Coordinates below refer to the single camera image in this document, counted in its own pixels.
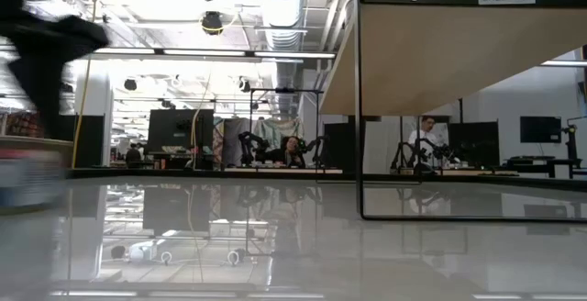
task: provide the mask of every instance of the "glossy floor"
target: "glossy floor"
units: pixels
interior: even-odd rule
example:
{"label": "glossy floor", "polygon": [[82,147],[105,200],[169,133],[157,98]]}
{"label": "glossy floor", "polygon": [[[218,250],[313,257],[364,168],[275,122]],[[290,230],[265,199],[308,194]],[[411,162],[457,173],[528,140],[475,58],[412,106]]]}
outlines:
{"label": "glossy floor", "polygon": [[[587,225],[364,221],[353,184],[68,186],[71,206],[1,217],[3,296],[38,300],[50,276],[49,299],[587,300]],[[587,194],[486,184],[365,193],[366,212],[385,216],[580,218],[585,204]]]}

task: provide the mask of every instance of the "ventilation duct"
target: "ventilation duct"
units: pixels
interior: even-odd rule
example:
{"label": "ventilation duct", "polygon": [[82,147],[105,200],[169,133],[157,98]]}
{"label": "ventilation duct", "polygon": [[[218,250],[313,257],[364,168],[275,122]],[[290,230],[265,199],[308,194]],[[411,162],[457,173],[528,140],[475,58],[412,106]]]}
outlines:
{"label": "ventilation duct", "polygon": [[[304,0],[261,0],[263,24],[271,28],[294,28],[300,26],[303,14]],[[270,50],[300,50],[303,34],[296,31],[268,30],[265,32]],[[273,86],[276,88],[299,88],[302,84],[297,77],[298,64],[275,63],[272,72]],[[278,96],[278,106],[281,114],[291,114],[288,103],[291,98]]]}

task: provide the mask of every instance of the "person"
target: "person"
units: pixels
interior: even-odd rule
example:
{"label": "person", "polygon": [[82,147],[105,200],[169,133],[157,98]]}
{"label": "person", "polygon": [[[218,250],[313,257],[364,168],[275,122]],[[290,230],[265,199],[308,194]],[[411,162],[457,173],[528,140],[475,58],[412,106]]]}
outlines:
{"label": "person", "polygon": [[288,167],[305,168],[304,156],[298,149],[299,142],[300,140],[296,136],[284,138],[279,149],[265,153],[264,160],[279,162]]}
{"label": "person", "polygon": [[140,153],[140,160],[145,160],[145,147],[141,143],[137,143],[137,150]]}
{"label": "person", "polygon": [[137,144],[130,144],[130,149],[127,151],[125,160],[127,161],[128,168],[136,169],[139,167],[140,152],[137,150]]}
{"label": "person", "polygon": [[[431,131],[434,128],[434,124],[436,121],[431,116],[422,116],[421,123],[420,123],[420,139],[428,139],[434,145],[437,145],[437,137],[434,136]],[[418,133],[416,130],[412,131],[410,134],[410,138],[408,139],[408,143],[414,147],[416,147],[415,141],[418,138]],[[426,150],[426,157],[430,158],[432,156],[432,146],[428,144],[426,141],[420,140],[420,149]]]}

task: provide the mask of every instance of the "metal shelf frame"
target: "metal shelf frame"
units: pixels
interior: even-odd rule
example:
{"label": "metal shelf frame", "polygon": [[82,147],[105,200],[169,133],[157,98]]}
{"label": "metal shelf frame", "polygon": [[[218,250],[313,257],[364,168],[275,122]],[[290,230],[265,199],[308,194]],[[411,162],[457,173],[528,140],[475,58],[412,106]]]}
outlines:
{"label": "metal shelf frame", "polygon": [[[531,5],[479,5],[479,0],[354,0],[354,44],[355,44],[355,185],[357,196],[357,212],[360,217],[365,220],[376,221],[467,221],[467,222],[537,222],[537,223],[573,223],[573,224],[587,224],[587,219],[580,218],[547,218],[547,217],[474,217],[474,216],[450,216],[450,217],[408,217],[408,216],[374,216],[365,213],[365,175],[363,173],[363,154],[364,149],[361,146],[363,143],[363,133],[361,132],[361,125],[364,121],[362,114],[362,50],[361,50],[361,5],[410,5],[417,8],[418,6],[469,6],[471,8],[495,8],[495,7],[511,7],[511,8],[587,8],[587,0],[536,0]],[[419,183],[425,180],[430,180],[424,176],[417,176]],[[512,180],[511,186],[518,185],[520,181]]]}

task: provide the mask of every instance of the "table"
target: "table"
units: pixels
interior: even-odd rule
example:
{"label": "table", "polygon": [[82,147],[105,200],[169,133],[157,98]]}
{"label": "table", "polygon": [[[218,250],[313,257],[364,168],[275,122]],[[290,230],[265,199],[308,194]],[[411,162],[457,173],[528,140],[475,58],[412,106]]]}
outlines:
{"label": "table", "polygon": [[326,168],[226,168],[225,172],[230,173],[342,173],[342,169]]}
{"label": "table", "polygon": [[556,178],[555,166],[565,165],[569,167],[569,178],[572,179],[574,164],[575,160],[570,159],[533,160],[532,158],[516,158],[507,161],[507,168],[519,173],[547,173],[548,178]]}
{"label": "table", "polygon": [[[434,171],[439,176],[478,176],[478,175],[491,175],[491,176],[517,176],[516,171],[488,171],[481,169],[436,169]],[[402,168],[400,170],[401,175],[413,175],[413,168]]]}
{"label": "table", "polygon": [[571,173],[571,179],[572,179],[573,175],[585,176],[585,175],[587,175],[587,168],[572,169],[570,171],[570,173]]}

